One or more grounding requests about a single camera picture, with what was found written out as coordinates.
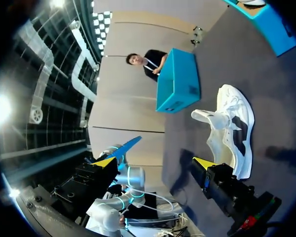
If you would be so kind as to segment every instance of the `shoelace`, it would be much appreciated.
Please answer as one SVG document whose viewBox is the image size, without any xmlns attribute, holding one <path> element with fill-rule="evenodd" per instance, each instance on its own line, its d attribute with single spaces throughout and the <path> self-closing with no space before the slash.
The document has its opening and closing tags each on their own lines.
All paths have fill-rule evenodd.
<svg viewBox="0 0 296 237">
<path fill-rule="evenodd" d="M 236 96 L 228 96 L 227 101 L 224 103 L 224 105 L 222 106 L 222 108 L 220 110 L 218 110 L 217 112 L 225 112 L 225 111 L 230 111 L 233 109 L 237 109 L 238 105 L 239 105 L 239 98 Z"/>
</svg>

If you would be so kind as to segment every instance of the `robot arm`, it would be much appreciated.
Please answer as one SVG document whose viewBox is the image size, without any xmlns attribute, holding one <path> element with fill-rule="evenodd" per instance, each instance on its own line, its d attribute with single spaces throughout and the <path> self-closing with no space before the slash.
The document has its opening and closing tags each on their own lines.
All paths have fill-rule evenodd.
<svg viewBox="0 0 296 237">
<path fill-rule="evenodd" d="M 110 147 L 104 151 L 100 156 L 110 155 L 119 145 Z M 145 191 L 145 171 L 141 167 L 129 166 L 126 160 L 126 155 L 116 157 L 118 166 L 118 175 L 115 180 L 117 184 L 127 185 L 130 190 L 120 197 L 113 197 L 110 199 L 96 199 L 87 214 L 96 220 L 103 228 L 102 233 L 113 236 L 112 233 L 118 232 L 121 228 L 119 224 L 119 211 L 127 209 L 129 205 L 134 205 L 140 208 L 145 203 L 144 193 L 138 191 Z"/>
</svg>

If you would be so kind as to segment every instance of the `gray carpet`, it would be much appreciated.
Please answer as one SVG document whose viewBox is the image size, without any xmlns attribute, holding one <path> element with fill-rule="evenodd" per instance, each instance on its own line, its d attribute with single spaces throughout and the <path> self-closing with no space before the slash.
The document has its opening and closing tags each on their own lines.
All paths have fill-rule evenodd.
<svg viewBox="0 0 296 237">
<path fill-rule="evenodd" d="M 229 8 L 194 53 L 202 99 L 167 115 L 163 182 L 206 236 L 226 236 L 233 220 L 205 199 L 187 167 L 193 155 L 212 160 L 206 144 L 210 128 L 190 113 L 215 111 L 218 88 L 230 84 L 247 97 L 256 119 L 253 170 L 246 184 L 258 195 L 269 191 L 281 198 L 272 220 L 283 219 L 296 200 L 296 48 L 277 58 L 249 20 Z"/>
</svg>

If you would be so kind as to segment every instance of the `white cable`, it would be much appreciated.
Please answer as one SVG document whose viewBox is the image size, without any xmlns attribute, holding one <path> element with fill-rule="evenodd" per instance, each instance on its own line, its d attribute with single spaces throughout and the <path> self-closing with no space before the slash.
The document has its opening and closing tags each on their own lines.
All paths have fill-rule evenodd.
<svg viewBox="0 0 296 237">
<path fill-rule="evenodd" d="M 153 195 L 153 196 L 156 196 L 156 197 L 158 197 L 158 198 L 161 198 L 161 199 L 165 200 L 167 203 L 169 203 L 169 204 L 171 205 L 171 210 L 158 210 L 158 209 L 156 209 L 156 208 L 152 208 L 152 207 L 150 207 L 150 206 L 146 206 L 146 205 L 143 205 L 143 204 L 140 204 L 140 203 L 137 203 L 137 202 L 133 202 L 133 203 L 139 204 L 139 205 L 141 205 L 141 206 L 144 206 L 144 207 L 146 207 L 146 208 L 149 208 L 149 209 L 151 209 L 151 210 L 156 210 L 156 211 L 159 211 L 159 212 L 172 212 L 172 211 L 174 210 L 174 206 L 173 206 L 173 204 L 172 204 L 168 199 L 166 199 L 165 197 L 159 196 L 159 195 L 154 194 L 154 193 L 149 193 L 149 192 L 145 192 L 145 191 L 137 190 L 137 189 L 134 189 L 133 187 L 128 186 L 128 185 L 126 185 L 126 186 L 129 187 L 130 189 L 134 190 L 134 191 L 139 192 L 139 193 L 142 193 L 142 194 L 150 194 L 150 195 Z"/>
<path fill-rule="evenodd" d="M 166 219 L 166 220 L 161 220 L 161 221 L 138 221 L 138 222 L 128 222 L 129 224 L 145 224 L 145 223 L 159 223 L 159 222 L 166 222 L 166 221 L 172 221 L 172 220 L 178 220 L 181 217 L 177 217 L 177 218 L 172 218 L 172 219 Z"/>
</svg>

